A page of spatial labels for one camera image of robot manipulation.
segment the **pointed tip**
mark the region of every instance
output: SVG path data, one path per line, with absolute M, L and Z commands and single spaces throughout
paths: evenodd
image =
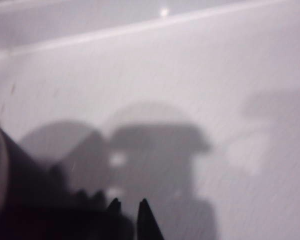
M 137 217 L 137 236 L 138 240 L 164 240 L 155 216 L 145 198 L 140 202 L 139 205 Z
M 106 211 L 114 215 L 119 215 L 121 213 L 121 202 L 118 200 L 117 197 L 112 200 Z

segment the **blurry foreground object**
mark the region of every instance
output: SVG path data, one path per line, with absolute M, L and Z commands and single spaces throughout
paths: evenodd
M 95 196 L 68 193 L 0 129 L 0 240 L 132 240 L 133 224 L 119 200 L 102 209 Z M 145 199 L 137 238 L 163 240 Z

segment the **light spot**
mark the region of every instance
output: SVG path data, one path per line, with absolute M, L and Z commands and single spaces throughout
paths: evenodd
M 163 7 L 160 9 L 160 16 L 164 18 L 168 16 L 169 12 L 170 12 L 169 8 Z
M 123 152 L 113 153 L 109 159 L 109 165 L 112 168 L 119 168 L 124 166 L 127 163 L 126 154 Z
M 124 195 L 124 191 L 120 187 L 111 186 L 105 191 L 105 195 L 108 199 L 120 198 Z
M 233 167 L 243 170 L 250 176 L 261 173 L 263 156 L 268 147 L 268 135 L 255 133 L 244 139 L 237 140 L 227 149 L 227 160 Z

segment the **white surface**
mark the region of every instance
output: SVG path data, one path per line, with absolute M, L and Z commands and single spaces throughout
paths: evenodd
M 1 127 L 74 190 L 147 197 L 166 239 L 300 240 L 300 1 L 137 22 L 0 43 Z

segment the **gray surface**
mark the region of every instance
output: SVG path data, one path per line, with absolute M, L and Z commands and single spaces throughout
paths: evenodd
M 300 1 L 54 27 L 0 43 L 1 127 L 42 166 L 147 197 L 166 239 L 300 240 Z
M 243 0 L 0 0 L 0 49 L 157 19 L 166 7 L 176 15 L 235 2 Z

